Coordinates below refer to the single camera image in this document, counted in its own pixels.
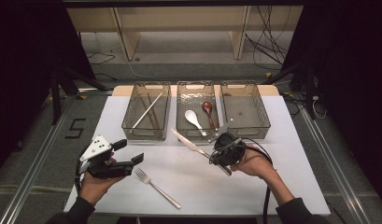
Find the person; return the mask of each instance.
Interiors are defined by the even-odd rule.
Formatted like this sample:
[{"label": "person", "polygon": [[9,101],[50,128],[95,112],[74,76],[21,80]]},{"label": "person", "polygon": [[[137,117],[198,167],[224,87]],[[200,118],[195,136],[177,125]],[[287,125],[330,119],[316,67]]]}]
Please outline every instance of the person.
[{"label": "person", "polygon": [[[292,195],[273,165],[264,158],[261,153],[247,149],[243,159],[237,164],[231,165],[231,170],[233,172],[241,171],[247,175],[257,176],[266,182],[276,198],[278,204],[276,211],[282,223],[329,223],[324,217],[312,215],[305,207],[302,198],[295,198]],[[74,205],[67,213],[56,214],[46,223],[87,223],[97,202],[103,198],[112,185],[121,181],[123,178],[124,177],[99,179],[93,178],[91,174],[86,172],[82,180],[82,188]]]}]

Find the gray carpet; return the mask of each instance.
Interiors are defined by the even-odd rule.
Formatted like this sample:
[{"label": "gray carpet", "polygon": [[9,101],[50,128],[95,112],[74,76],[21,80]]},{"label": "gray carpet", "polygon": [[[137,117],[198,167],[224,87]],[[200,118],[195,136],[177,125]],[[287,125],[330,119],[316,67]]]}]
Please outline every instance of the gray carpet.
[{"label": "gray carpet", "polygon": [[[97,80],[108,87],[130,84],[140,79],[148,80],[134,76],[126,64],[94,65],[93,69],[96,74],[105,73],[118,79],[114,81],[106,76],[97,76]],[[134,66],[133,69],[137,74],[144,76],[153,74],[155,78],[166,79],[174,76],[175,79],[172,79],[174,82],[177,80],[200,80],[206,76],[217,82],[223,79],[256,79],[259,82],[266,80],[266,70],[258,69],[255,64],[140,64]],[[77,82],[77,84],[80,87],[87,86],[81,82]],[[277,85],[277,87],[281,91],[288,91],[288,83]],[[85,100],[76,100],[71,105],[51,152],[19,213],[16,223],[44,223],[55,213],[63,211],[73,186],[78,154],[85,145],[90,143],[106,98],[107,95],[104,94],[87,94]],[[288,108],[290,113],[296,111],[292,103],[288,103]],[[74,119],[85,119],[77,121],[74,125],[76,128],[83,128],[83,132],[79,138],[68,138],[78,135],[78,131],[70,130]],[[22,150],[14,151],[1,169],[0,217],[42,146],[51,127],[51,121],[52,104],[51,101],[47,100],[46,106],[41,109],[28,134],[24,136]],[[303,116],[301,114],[295,115],[293,122],[325,198],[345,219],[346,223],[355,223],[341,192],[336,187],[332,175],[320,155]],[[382,223],[382,202],[375,194],[357,162],[348,154],[346,143],[334,123],[329,117],[318,119],[317,123],[330,147],[332,147],[335,158],[341,162],[351,186],[361,198],[370,220],[372,223]],[[117,218],[95,214],[90,218],[90,223],[115,223]],[[342,223],[339,216],[334,212],[327,219],[331,223]],[[269,217],[268,220],[269,223],[281,223],[277,217]]]}]

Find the person's left hand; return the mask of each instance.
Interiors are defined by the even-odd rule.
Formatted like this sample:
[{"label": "person's left hand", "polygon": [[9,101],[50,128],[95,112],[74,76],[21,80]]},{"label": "person's left hand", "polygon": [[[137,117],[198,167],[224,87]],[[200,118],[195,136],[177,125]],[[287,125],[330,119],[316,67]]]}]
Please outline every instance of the person's left hand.
[{"label": "person's left hand", "polygon": [[79,196],[88,201],[91,205],[95,206],[97,202],[100,201],[108,192],[108,189],[111,188],[112,185],[121,181],[124,177],[100,179],[94,178],[89,172],[85,172],[82,179],[82,187],[80,189]]}]

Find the hand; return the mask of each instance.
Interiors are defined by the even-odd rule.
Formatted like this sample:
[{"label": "hand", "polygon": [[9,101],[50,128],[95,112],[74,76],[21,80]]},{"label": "hand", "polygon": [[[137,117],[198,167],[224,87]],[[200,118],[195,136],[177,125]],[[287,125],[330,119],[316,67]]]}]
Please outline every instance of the hand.
[{"label": "hand", "polygon": [[85,172],[82,179],[82,187],[79,196],[95,206],[103,196],[108,192],[112,185],[121,181],[124,177],[115,177],[109,179],[94,178],[89,172]]},{"label": "hand", "polygon": [[266,178],[271,173],[275,173],[275,168],[261,153],[246,149],[243,159],[237,164],[231,165],[232,171],[242,171],[247,175],[254,175],[261,179]]}]

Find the floor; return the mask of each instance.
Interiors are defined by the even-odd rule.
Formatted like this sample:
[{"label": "floor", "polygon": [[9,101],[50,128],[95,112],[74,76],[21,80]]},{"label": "floor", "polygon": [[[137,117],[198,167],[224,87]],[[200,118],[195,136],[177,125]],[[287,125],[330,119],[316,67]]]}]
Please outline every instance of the floor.
[{"label": "floor", "polygon": [[[260,32],[248,34],[254,40],[260,35]],[[283,49],[290,45],[291,35],[292,32],[273,33]],[[143,33],[130,62],[124,60],[116,34],[82,34],[81,39],[97,80],[108,87],[137,80],[205,77],[214,81],[254,79],[262,82],[269,73],[274,75],[280,68],[272,58],[254,52],[248,41],[245,41],[241,60],[235,60],[228,34],[224,32]],[[282,62],[281,55],[271,55]],[[303,93],[290,92],[290,79],[291,76],[285,77],[276,86],[291,96],[285,97],[289,113],[323,195],[332,206],[332,214],[327,219],[331,223],[382,223],[382,202],[348,152],[329,112],[325,114],[323,105],[316,104],[320,118],[311,120],[300,103]],[[81,82],[77,85],[81,89],[89,88]],[[0,171],[1,223],[43,223],[63,211],[73,186],[79,150],[90,142],[109,94],[83,91],[82,97],[71,97],[62,92],[63,116],[56,125],[51,125],[51,99],[46,100],[22,139],[21,149],[13,151]],[[117,219],[117,216],[93,214],[90,223],[116,223]],[[268,220],[281,223],[275,216]]]}]

